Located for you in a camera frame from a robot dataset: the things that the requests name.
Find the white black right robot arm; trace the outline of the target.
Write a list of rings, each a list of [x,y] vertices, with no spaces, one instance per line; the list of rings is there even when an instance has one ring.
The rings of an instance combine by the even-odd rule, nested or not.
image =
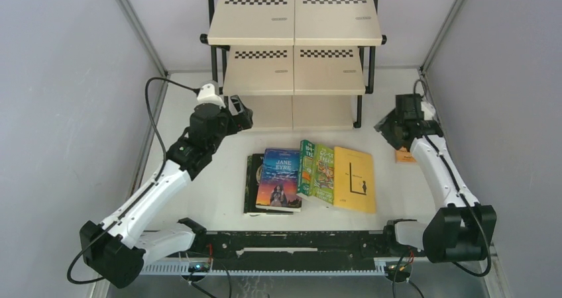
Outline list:
[[[388,221],[382,239],[384,249],[393,256],[408,247],[419,249],[432,263],[488,259],[496,211],[491,205],[483,205],[461,178],[439,123],[424,116],[421,95],[397,95],[395,100],[395,108],[374,128],[391,147],[406,149],[416,160],[436,213],[428,223],[415,219]]]

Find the orange paperback book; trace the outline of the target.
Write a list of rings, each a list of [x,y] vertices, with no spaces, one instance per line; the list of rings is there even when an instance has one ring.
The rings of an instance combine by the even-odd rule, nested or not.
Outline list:
[[[400,149],[395,151],[395,161],[396,163],[405,163],[405,164],[416,163],[416,159],[412,156],[411,152],[409,152],[405,147],[401,147]]]

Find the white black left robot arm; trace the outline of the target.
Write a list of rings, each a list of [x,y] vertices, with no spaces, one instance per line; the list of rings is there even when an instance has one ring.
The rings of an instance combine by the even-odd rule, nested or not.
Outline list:
[[[177,192],[210,164],[226,136],[253,127],[253,111],[237,95],[229,98],[232,114],[220,97],[200,99],[182,136],[165,153],[159,170],[115,212],[100,223],[86,222],[79,231],[79,257],[115,287],[130,285],[142,269],[175,252],[203,254],[207,238],[182,221],[171,228],[144,233],[147,225]]]

